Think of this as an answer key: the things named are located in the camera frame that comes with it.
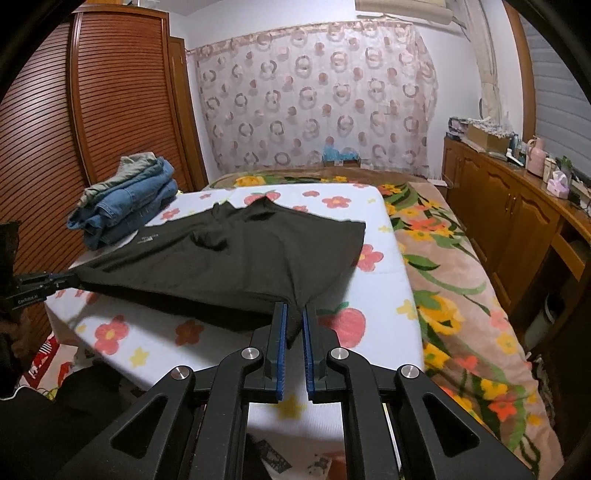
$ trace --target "air conditioner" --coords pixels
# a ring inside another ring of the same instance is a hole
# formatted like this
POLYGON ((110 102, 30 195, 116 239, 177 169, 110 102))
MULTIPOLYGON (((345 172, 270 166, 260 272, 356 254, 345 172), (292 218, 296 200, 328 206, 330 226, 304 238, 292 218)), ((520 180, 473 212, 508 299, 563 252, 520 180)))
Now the air conditioner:
POLYGON ((446 0, 355 0, 355 9, 422 18, 442 25, 449 25, 453 19, 446 0))

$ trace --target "louvered wardrobe door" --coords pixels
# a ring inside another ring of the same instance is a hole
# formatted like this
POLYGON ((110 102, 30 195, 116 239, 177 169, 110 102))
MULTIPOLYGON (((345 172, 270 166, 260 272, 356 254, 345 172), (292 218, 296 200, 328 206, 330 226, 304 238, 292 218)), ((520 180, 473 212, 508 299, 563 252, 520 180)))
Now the louvered wardrobe door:
MULTIPOLYGON (((0 104, 0 222, 21 222, 17 273, 65 270, 85 250, 66 229, 86 187, 68 110, 69 29, 51 33, 0 104)), ((38 348, 50 332, 43 304, 29 315, 38 348)))
POLYGON ((72 82, 82 156, 104 180, 121 155, 153 151, 173 165, 181 190, 193 190, 174 114, 165 14, 132 10, 76 14, 72 82))

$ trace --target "wooden door frame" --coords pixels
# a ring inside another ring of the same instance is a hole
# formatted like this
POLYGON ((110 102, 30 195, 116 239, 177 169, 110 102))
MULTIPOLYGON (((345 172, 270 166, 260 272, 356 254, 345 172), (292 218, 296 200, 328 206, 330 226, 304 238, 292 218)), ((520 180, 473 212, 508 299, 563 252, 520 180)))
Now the wooden door frame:
POLYGON ((527 44, 527 38, 519 12, 503 0, 511 30, 515 37, 517 46, 517 55, 519 57, 519 69, 521 70, 521 88, 523 91, 523 134, 524 141, 534 138, 535 135, 535 83, 534 71, 531 65, 530 47, 527 44))

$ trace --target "denim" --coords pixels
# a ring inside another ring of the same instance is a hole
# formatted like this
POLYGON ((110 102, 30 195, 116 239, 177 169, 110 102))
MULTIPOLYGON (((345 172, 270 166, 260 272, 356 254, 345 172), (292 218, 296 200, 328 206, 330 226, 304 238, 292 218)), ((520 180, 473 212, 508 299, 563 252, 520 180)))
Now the denim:
POLYGON ((177 193, 173 166, 162 157, 133 179, 99 193, 95 203, 78 207, 68 218, 70 230, 85 231, 90 249, 110 245, 151 220, 177 193))
POLYGON ((172 202, 177 194, 178 185, 175 180, 170 180, 160 189, 156 197, 148 204, 131 212, 119 223, 112 227, 94 228, 88 225, 84 232, 84 243, 90 250, 112 245, 138 228, 144 226, 158 213, 172 202))

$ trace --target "blue object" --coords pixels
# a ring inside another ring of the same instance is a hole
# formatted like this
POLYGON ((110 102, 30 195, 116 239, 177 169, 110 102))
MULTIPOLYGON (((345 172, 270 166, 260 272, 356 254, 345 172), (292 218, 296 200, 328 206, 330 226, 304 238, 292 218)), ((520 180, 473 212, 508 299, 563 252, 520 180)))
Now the blue object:
POLYGON ((287 303, 281 311, 281 336, 279 337, 279 351, 277 352, 277 400, 283 400, 285 388, 285 347, 287 342, 287 303))
POLYGON ((310 344, 310 326, 308 325, 308 311, 302 312, 302 335, 304 336, 304 370, 306 372, 306 390, 308 398, 314 395, 314 364, 312 363, 312 348, 310 344))
POLYGON ((156 164, 121 185, 105 190, 91 205, 77 208, 68 218, 70 230, 82 229, 91 250, 121 240, 148 221, 178 191, 173 166, 158 157, 156 164))
POLYGON ((339 152, 335 147, 331 147, 330 145, 325 145, 324 151, 322 152, 322 162, 325 163, 343 160, 357 160, 358 158, 359 154, 356 151, 339 152))

